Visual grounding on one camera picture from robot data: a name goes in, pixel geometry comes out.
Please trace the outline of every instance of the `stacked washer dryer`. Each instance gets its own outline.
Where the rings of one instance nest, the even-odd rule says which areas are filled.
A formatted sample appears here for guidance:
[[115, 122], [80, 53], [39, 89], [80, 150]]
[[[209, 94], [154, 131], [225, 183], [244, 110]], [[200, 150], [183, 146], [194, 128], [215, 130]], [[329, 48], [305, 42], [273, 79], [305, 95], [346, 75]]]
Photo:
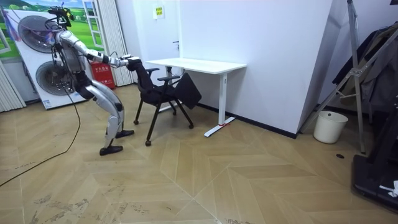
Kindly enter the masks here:
[[12, 26], [18, 30], [22, 41], [15, 41], [29, 76], [45, 109], [84, 101], [75, 92], [72, 80], [63, 67], [54, 65], [51, 45], [46, 43], [48, 32], [45, 22], [54, 16], [47, 12], [7, 10]]

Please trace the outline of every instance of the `black bag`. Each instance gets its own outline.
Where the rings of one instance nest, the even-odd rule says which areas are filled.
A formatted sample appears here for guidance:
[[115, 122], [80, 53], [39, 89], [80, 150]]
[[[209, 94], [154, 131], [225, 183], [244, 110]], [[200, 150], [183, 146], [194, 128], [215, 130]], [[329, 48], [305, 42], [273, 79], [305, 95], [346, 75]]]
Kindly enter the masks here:
[[184, 73], [175, 87], [175, 96], [191, 110], [199, 103], [201, 94], [188, 73]]

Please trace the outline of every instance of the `white bucket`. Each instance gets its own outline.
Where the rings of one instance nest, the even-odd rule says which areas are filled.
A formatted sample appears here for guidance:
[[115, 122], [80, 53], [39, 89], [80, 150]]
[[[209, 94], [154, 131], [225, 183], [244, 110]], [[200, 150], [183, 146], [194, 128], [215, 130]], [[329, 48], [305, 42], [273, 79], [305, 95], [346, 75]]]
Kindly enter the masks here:
[[333, 144], [337, 142], [347, 121], [348, 118], [344, 115], [321, 111], [318, 115], [313, 137], [320, 142]]

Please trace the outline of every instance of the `chair armrest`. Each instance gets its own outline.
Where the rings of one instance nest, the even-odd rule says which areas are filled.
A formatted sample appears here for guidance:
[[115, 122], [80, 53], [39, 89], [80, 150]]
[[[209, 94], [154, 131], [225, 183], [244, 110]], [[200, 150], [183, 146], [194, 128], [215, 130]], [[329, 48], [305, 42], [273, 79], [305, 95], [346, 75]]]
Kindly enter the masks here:
[[145, 71], [147, 71], [147, 73], [148, 73], [149, 76], [152, 74], [152, 72], [158, 71], [158, 70], [159, 70], [158, 68], [148, 68], [148, 69], [145, 69]]
[[180, 76], [179, 75], [174, 75], [174, 76], [171, 76], [171, 77], [162, 77], [162, 78], [158, 78], [157, 80], [158, 81], [167, 82], [167, 81], [170, 81], [170, 80], [173, 80], [173, 79], [176, 79], [176, 78], [180, 78]]

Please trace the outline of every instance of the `yellow sign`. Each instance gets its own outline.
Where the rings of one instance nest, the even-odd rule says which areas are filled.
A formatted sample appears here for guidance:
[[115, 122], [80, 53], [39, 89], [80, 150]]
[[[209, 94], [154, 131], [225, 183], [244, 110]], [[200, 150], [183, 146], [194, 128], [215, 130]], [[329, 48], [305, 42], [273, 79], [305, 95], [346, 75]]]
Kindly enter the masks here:
[[163, 14], [162, 7], [157, 7], [156, 8], [156, 16], [161, 16], [162, 14]]

